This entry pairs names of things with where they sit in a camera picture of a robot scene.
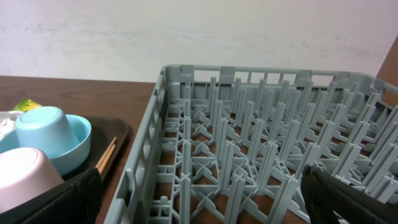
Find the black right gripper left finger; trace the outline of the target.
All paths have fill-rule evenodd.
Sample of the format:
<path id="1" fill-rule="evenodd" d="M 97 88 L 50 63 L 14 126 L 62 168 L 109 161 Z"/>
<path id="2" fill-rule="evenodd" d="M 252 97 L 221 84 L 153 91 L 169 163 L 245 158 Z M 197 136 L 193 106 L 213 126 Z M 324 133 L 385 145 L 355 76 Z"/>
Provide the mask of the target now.
<path id="1" fill-rule="evenodd" d="M 1 214 L 7 223 L 94 223 L 101 209 L 103 181 L 87 169 L 49 191 Z"/>

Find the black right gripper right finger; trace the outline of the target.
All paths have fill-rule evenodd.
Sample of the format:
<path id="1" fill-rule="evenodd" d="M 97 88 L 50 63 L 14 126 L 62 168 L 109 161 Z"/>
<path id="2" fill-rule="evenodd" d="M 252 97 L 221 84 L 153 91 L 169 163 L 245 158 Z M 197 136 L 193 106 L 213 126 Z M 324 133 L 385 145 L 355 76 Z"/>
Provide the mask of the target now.
<path id="1" fill-rule="evenodd" d="M 337 216 L 352 224 L 397 224 L 397 207 L 386 205 L 315 166 L 303 168 L 300 188 L 313 224 L 338 223 Z"/>

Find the green snack wrapper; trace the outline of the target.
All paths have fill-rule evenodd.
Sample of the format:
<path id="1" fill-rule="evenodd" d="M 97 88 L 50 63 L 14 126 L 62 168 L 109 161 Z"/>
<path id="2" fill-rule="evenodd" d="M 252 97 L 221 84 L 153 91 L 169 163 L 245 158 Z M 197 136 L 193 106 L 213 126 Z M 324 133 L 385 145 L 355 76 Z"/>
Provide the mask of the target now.
<path id="1" fill-rule="evenodd" d="M 19 102 L 15 107 L 13 107 L 13 111 L 18 111 L 21 113 L 25 113 L 26 111 L 30 111 L 36 108 L 40 108 L 42 107 L 42 105 L 32 101 L 29 98 L 26 98 L 24 100 L 22 100 L 21 102 Z"/>

